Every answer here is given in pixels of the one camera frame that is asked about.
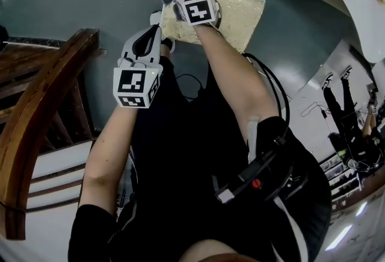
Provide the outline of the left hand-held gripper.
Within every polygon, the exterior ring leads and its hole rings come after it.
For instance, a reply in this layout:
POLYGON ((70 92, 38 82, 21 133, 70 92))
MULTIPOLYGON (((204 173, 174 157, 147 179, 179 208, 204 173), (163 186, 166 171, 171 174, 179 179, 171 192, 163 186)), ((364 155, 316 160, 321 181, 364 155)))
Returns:
POLYGON ((156 24, 130 37, 113 75, 113 95, 120 107, 149 108, 160 86, 161 27, 156 24))

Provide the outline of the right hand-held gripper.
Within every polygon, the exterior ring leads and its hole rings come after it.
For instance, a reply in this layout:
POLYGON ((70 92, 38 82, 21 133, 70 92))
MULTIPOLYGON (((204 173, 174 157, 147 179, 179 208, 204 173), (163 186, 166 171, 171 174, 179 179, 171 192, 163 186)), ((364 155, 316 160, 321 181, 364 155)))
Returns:
POLYGON ((210 25, 218 28, 221 23, 221 6, 217 0, 174 0, 177 19, 189 26, 210 25))

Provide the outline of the cream cushioned stool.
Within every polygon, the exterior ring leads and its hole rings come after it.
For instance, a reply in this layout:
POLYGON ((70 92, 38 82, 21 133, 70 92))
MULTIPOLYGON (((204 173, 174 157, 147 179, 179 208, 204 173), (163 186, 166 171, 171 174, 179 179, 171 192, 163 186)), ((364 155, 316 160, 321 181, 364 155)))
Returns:
MULTIPOLYGON (((263 13, 265 0, 216 1, 221 7, 222 14, 220 33, 238 52, 245 52, 263 13)), ((201 44, 192 26, 176 20, 171 4, 162 8, 160 27, 164 37, 180 42, 201 44)))

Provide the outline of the person's right forearm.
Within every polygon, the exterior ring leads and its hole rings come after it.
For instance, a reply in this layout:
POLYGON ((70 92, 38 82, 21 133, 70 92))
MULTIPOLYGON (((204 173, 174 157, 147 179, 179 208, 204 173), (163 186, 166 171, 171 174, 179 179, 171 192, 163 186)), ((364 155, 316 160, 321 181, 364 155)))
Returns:
POLYGON ((255 67, 214 28, 198 25, 194 29, 220 92, 234 112, 246 141, 249 121, 278 116, 277 105, 255 67))

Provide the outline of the person's left forearm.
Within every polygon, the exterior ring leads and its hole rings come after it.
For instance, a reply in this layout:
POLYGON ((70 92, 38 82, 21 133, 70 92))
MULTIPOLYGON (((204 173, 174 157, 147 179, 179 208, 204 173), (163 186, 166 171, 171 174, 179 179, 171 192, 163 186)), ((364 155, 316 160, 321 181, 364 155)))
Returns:
POLYGON ((95 205, 115 215, 137 114, 137 108, 117 106, 113 111, 88 155, 79 206, 95 205))

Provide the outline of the person's dark trousers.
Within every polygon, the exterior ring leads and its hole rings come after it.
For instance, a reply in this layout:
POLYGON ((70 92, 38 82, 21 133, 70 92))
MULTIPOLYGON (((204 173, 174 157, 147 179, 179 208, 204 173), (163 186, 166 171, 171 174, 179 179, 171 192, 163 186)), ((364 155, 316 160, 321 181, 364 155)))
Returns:
POLYGON ((171 61, 161 57, 160 64, 159 90, 150 108, 139 110, 132 138, 139 185, 196 182, 209 190, 213 176, 227 184, 246 168, 248 147, 213 73, 189 102, 171 61))

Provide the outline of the brown wooden stair railing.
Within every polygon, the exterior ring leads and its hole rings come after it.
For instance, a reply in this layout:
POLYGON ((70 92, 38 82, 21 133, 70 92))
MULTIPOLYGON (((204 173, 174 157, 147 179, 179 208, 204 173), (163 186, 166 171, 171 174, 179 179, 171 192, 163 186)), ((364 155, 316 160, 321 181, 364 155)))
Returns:
POLYGON ((25 239, 29 187, 45 152, 95 140, 83 70, 102 55, 99 31, 65 42, 11 38, 0 50, 0 235, 25 239))

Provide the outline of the person's black shirt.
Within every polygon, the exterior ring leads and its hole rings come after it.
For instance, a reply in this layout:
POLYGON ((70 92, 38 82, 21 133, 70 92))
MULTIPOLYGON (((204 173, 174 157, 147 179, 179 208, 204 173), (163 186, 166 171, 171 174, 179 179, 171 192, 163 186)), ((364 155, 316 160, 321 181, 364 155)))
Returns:
POLYGON ((227 204, 214 195, 247 165, 234 117, 195 120, 159 154, 136 149, 139 183, 120 216, 91 205, 76 212, 69 262, 177 262, 193 244, 216 240, 259 262, 300 262, 291 223, 314 262, 331 218, 331 191, 317 160, 287 130, 262 187, 248 186, 227 204))

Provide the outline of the person's chin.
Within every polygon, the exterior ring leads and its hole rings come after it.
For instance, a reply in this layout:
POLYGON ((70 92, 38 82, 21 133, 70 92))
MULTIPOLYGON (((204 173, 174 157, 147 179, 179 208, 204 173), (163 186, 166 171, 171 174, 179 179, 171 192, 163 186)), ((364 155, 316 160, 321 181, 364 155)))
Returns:
POLYGON ((201 240, 191 245, 178 262, 253 262, 233 248, 217 240, 201 240))

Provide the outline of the white shelf unit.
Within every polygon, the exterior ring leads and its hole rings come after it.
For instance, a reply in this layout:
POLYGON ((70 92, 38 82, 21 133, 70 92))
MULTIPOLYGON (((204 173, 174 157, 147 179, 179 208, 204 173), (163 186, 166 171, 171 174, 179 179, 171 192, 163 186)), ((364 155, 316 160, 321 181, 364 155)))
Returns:
POLYGON ((380 157, 374 163, 356 161, 349 158, 343 161, 335 154, 320 163, 331 190, 332 200, 348 196, 356 190, 361 190, 363 181, 373 175, 385 164, 385 158, 380 157))

